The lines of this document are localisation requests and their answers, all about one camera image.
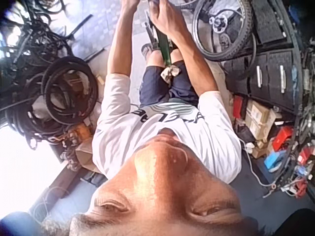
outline green tool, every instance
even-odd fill
[[[159,0],[153,0],[155,4],[159,4]],[[167,36],[158,30],[157,27],[153,24],[153,22],[150,19],[150,16],[147,12],[147,21],[146,22],[146,30],[149,34],[150,41],[152,43],[153,49],[160,49],[162,52],[163,60],[166,66],[171,66],[171,50],[170,50],[170,42],[167,38]],[[157,33],[157,40],[154,38],[154,30]]]

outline hand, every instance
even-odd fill
[[[189,33],[182,13],[168,0],[159,0],[159,4],[150,0],[149,6],[153,24],[175,43],[179,36]]]
[[[140,0],[122,0],[122,10],[136,12]]]

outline nose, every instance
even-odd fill
[[[165,142],[154,142],[137,152],[134,159],[137,171],[136,188],[140,199],[151,214],[171,215],[179,209],[183,176],[187,170],[185,150]]]

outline dark blue shorts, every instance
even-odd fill
[[[191,85],[184,61],[178,61],[173,65],[180,68],[181,72],[173,78],[171,88],[161,77],[164,68],[158,66],[147,67],[140,88],[140,107],[168,102],[172,98],[181,99],[185,103],[198,106],[199,97]]]

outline leg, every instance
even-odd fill
[[[180,68],[181,72],[173,79],[172,88],[169,90],[170,98],[179,98],[193,106],[198,106],[199,97],[191,85],[183,56],[179,49],[171,53],[173,65]]]
[[[140,107],[167,102],[168,84],[161,77],[165,69],[161,51],[153,51],[149,45],[144,45],[142,54],[146,58],[147,68],[140,87]]]

